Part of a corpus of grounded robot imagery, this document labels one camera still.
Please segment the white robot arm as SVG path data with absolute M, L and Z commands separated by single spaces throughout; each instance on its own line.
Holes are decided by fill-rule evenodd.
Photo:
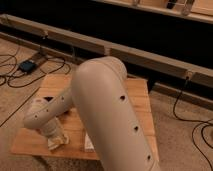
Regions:
M 161 171 L 128 96 L 126 78 L 126 67 L 116 57 L 87 60 L 60 94 L 35 98 L 23 124 L 54 137 L 60 129 L 55 117 L 76 108 L 105 171 Z

